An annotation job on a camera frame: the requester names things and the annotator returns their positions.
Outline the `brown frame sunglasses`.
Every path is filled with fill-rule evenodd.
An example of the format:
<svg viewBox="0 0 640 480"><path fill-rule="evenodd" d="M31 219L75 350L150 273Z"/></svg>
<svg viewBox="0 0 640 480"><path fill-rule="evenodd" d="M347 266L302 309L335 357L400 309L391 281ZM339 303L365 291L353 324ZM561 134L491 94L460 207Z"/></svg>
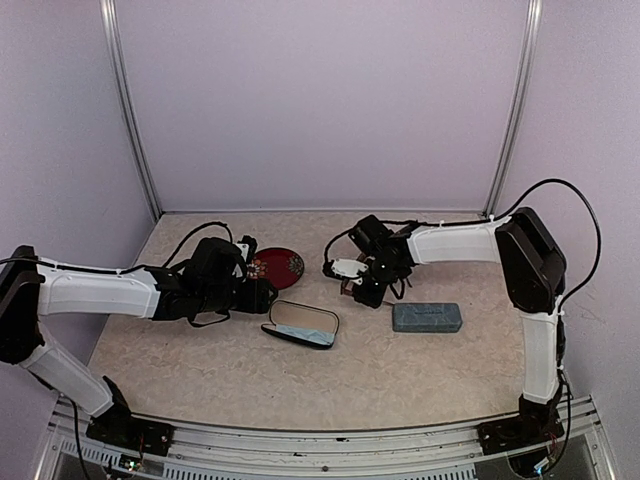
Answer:
<svg viewBox="0 0 640 480"><path fill-rule="evenodd" d="M361 253L358 257L357 257L357 261L361 262L361 263L367 263L367 256L363 253ZM340 294L346 297L352 297L353 296L353 289L352 287L355 285L354 282L352 282L351 280L343 280L340 284Z"/></svg>

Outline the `grey green glasses case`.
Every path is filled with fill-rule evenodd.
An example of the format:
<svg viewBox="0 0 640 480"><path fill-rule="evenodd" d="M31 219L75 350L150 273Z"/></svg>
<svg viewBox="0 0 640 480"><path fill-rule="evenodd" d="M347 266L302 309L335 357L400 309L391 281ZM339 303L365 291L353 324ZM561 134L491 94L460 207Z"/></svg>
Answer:
<svg viewBox="0 0 640 480"><path fill-rule="evenodd" d="M457 333L463 325L456 303L397 303L392 307L392 329L399 333Z"/></svg>

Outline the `black hard glasses case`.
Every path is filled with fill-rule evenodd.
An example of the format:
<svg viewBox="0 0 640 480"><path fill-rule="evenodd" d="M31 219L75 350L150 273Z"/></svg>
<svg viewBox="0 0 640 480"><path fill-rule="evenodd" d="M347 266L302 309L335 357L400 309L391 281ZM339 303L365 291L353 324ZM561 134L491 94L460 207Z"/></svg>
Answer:
<svg viewBox="0 0 640 480"><path fill-rule="evenodd" d="M261 330L264 333L275 338L317 350L328 350L333 346L330 348L317 347L306 345L295 339L284 338L274 332L276 325L288 325L333 332L336 339L340 328L340 319L336 313L326 309L285 300L277 300L272 304L268 312L268 321L261 325Z"/></svg>

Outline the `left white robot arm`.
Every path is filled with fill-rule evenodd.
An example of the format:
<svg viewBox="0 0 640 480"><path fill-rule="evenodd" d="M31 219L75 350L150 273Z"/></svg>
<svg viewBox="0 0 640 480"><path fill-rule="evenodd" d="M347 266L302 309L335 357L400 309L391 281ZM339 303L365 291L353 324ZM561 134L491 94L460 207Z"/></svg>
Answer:
<svg viewBox="0 0 640 480"><path fill-rule="evenodd" d="M254 241L205 238L192 256L168 266L97 269L36 255L22 245L1 262L1 360L30 372L72 400L121 445L140 434L137 418L113 381L98 377L67 351L39 321L81 313L124 315L153 321L186 320L215 313L264 314L278 296L265 278L252 278Z"/></svg>

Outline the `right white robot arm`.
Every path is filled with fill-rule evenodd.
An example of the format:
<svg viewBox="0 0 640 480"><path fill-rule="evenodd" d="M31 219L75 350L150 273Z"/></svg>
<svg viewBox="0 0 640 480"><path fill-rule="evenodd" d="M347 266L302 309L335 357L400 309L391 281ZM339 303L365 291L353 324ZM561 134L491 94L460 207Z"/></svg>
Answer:
<svg viewBox="0 0 640 480"><path fill-rule="evenodd" d="M363 255L349 276L356 302L381 306L391 287L416 266L485 262L501 266L506 291L524 331L525 374L521 399L529 406L513 419L511 433L523 444L535 442L551 424L547 405L560 388L562 350L558 324L564 298L566 258L536 212L524 207L502 219L460 225L422 226L392 231L375 215L348 233Z"/></svg>

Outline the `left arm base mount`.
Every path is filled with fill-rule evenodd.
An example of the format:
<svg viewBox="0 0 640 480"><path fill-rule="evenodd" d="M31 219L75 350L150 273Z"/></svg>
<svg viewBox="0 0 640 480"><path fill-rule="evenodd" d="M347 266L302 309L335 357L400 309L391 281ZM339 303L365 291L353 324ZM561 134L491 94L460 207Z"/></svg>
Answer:
<svg viewBox="0 0 640 480"><path fill-rule="evenodd" d="M103 377L111 393L111 406L100 415L92 415L86 436L105 444L166 457L174 436L169 423L134 416L118 386Z"/></svg>

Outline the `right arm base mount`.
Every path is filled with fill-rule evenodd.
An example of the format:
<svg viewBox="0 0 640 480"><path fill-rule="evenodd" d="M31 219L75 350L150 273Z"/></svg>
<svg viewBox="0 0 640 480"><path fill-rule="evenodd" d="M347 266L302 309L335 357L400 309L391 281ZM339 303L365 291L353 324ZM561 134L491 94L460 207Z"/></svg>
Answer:
<svg viewBox="0 0 640 480"><path fill-rule="evenodd" d="M546 403L536 403L521 395L515 416L479 424L476 431L483 454L502 453L561 437L564 427L557 409L560 399L560 390Z"/></svg>

